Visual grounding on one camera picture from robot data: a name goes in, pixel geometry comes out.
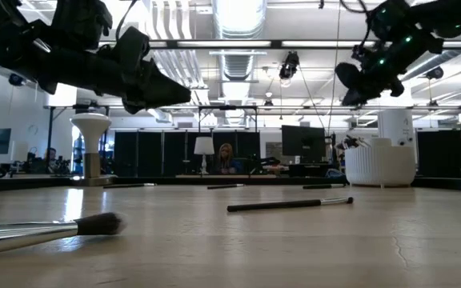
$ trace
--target computer monitor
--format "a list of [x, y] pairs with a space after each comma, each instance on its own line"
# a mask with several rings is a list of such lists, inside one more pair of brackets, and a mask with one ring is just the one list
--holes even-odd
[[282, 126], [282, 154], [301, 156], [302, 162], [321, 162], [327, 156], [323, 128]]

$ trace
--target woman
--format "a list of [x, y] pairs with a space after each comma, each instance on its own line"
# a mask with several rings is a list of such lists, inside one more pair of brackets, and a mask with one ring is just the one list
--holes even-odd
[[216, 169], [221, 174], [236, 174], [241, 172], [241, 165], [235, 161], [232, 153], [232, 145], [225, 143], [220, 146], [218, 152], [218, 161], [216, 162]]

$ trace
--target wall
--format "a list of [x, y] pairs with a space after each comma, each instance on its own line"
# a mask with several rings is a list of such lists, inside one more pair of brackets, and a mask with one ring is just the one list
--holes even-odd
[[[12, 141], [26, 141], [28, 147], [36, 147], [37, 156], [43, 157], [47, 148], [49, 110], [44, 109], [46, 94], [29, 87], [13, 87], [0, 75], [0, 129], [11, 128]], [[65, 159], [70, 158], [72, 110], [66, 110], [54, 121], [51, 146], [59, 150]], [[0, 154], [0, 163], [10, 162], [10, 154]]]

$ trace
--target brush bristles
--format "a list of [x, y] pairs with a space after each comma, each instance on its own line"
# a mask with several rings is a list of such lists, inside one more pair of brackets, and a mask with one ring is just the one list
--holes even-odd
[[116, 235], [126, 228], [122, 215], [104, 213], [74, 220], [78, 235]]

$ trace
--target robotic arm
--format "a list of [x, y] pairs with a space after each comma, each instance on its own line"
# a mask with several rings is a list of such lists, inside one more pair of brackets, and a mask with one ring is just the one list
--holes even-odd
[[339, 80], [349, 89], [344, 106], [363, 105], [387, 89], [398, 97], [404, 92], [399, 74], [405, 74], [407, 67], [427, 51], [441, 54], [443, 38], [461, 35], [461, 0], [437, 0], [412, 7], [404, 0], [386, 0], [364, 13], [368, 33], [373, 31], [379, 40], [371, 49], [363, 46], [366, 38], [354, 47], [351, 57], [360, 62], [360, 71], [350, 63], [335, 67]]
[[101, 34], [113, 25], [99, 0], [58, 0], [51, 26], [29, 23], [19, 0], [0, 0], [0, 66], [37, 82], [54, 94], [59, 82], [122, 98], [132, 114], [190, 101], [190, 90], [143, 58], [149, 38], [130, 27], [114, 47], [99, 49]]

